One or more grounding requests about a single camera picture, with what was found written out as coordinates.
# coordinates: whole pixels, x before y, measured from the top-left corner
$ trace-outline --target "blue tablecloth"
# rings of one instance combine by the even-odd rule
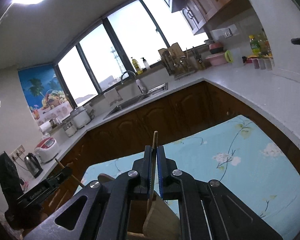
[[[285,240],[293,239],[300,230],[300,176],[251,120],[239,115],[166,144],[164,150],[167,158],[176,161],[178,169],[195,179],[220,180]],[[116,178],[131,170],[134,160],[140,158],[143,153],[92,165],[82,183],[88,184],[100,173]],[[155,190],[159,192],[157,176],[156,172]],[[168,201],[168,205],[178,215],[178,203]]]

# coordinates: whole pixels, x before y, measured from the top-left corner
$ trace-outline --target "rice cooker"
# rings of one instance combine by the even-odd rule
[[[43,139],[34,149],[34,153],[39,156],[42,163],[51,161],[61,151],[59,144],[53,137]]]
[[[91,121],[90,116],[87,113],[87,110],[83,106],[77,107],[76,109],[71,111],[70,115],[72,117],[75,126],[78,129],[84,127]]]

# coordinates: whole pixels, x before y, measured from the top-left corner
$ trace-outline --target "palm tree picture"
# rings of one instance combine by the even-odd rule
[[[29,82],[31,82],[32,84],[32,87],[29,88],[31,94],[34,97],[37,97],[38,95],[42,95],[44,97],[44,95],[41,92],[44,89],[41,80],[38,78],[32,78],[29,80]]]
[[[57,90],[58,89],[57,83],[53,80],[50,80],[49,86],[51,87],[52,90]]]

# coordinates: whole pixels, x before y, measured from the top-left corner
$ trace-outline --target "kitchen sink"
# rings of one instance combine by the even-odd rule
[[[165,91],[168,89],[168,83],[165,83],[165,84],[162,84],[158,87],[155,87],[155,88],[152,88],[151,90],[149,90],[144,96],[142,99],[145,99],[145,98],[149,98],[151,96],[154,96],[162,91]]]
[[[156,94],[158,94],[158,93],[160,93],[160,92],[163,92],[163,91],[165,91],[165,90],[167,90],[167,89],[168,89],[168,83],[165,83],[165,84],[162,84],[162,85],[160,85],[160,86],[157,86],[157,87],[155,87],[155,88],[149,90],[149,91],[148,91],[147,93],[145,93],[144,95],[139,95],[139,96],[136,96],[136,97],[134,97],[134,98],[131,98],[131,99],[129,99],[129,100],[123,102],[122,104],[117,105],[114,109],[112,109],[112,110],[110,111],[109,114],[106,115],[106,117],[105,117],[104,119],[106,119],[107,117],[109,117],[109,116],[111,116],[111,115],[113,115],[113,114],[115,114],[115,113],[117,113],[117,112],[120,112],[121,110],[123,110],[123,109],[125,109],[125,108],[127,108],[127,107],[129,107],[129,106],[132,106],[132,105],[134,105],[134,104],[140,102],[140,101],[143,100],[143,99],[146,99],[146,98],[149,98],[149,97],[151,97],[151,96],[154,96],[154,95],[156,95]]]

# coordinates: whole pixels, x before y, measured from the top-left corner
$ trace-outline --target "white countertop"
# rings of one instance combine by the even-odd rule
[[[207,81],[221,88],[253,108],[279,128],[300,149],[300,83],[276,76],[272,71],[254,69],[252,64],[243,67],[225,64],[169,82],[166,91],[144,99],[106,119],[103,118],[108,112],[96,116],[60,146],[61,152],[56,158],[61,160],[87,131],[201,81]],[[42,165],[43,172],[38,178],[29,181],[28,190],[44,180],[56,165],[55,161]]]

